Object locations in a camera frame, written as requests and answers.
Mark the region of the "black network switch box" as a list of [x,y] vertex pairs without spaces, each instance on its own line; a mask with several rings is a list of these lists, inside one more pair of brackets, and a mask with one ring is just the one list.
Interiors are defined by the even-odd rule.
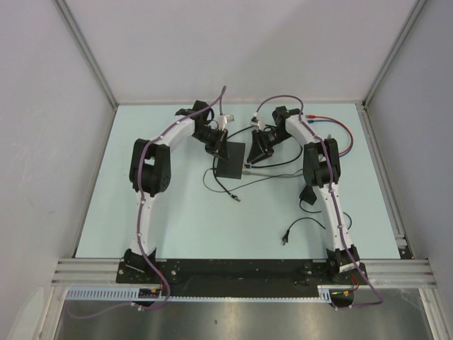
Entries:
[[229,159],[220,159],[217,162],[215,174],[223,179],[236,179],[242,177],[243,161],[245,156],[246,144],[242,142],[227,142]]

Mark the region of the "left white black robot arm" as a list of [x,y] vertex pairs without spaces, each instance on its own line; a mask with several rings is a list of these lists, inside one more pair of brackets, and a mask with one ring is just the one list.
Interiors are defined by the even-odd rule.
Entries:
[[130,182],[137,194],[139,211],[137,231],[124,261],[132,268],[132,275],[141,283],[155,278],[157,240],[153,233],[152,218],[159,196],[171,182],[171,152],[189,137],[205,145],[206,153],[227,161],[227,125],[234,121],[233,115],[214,116],[212,106],[196,101],[191,109],[180,109],[176,119],[157,137],[151,140],[138,139],[134,143],[130,165]]

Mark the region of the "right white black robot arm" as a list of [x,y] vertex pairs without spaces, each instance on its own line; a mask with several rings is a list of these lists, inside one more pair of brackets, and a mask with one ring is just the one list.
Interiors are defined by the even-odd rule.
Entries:
[[306,186],[316,196],[326,228],[326,275],[335,284],[343,284],[360,265],[360,257],[351,240],[345,214],[340,204],[338,182],[340,160],[338,143],[324,139],[315,132],[300,109],[288,110],[284,106],[272,113],[273,130],[264,131],[265,123],[255,112],[251,118],[252,145],[247,162],[255,164],[273,154],[273,147],[293,137],[303,150],[302,173]]

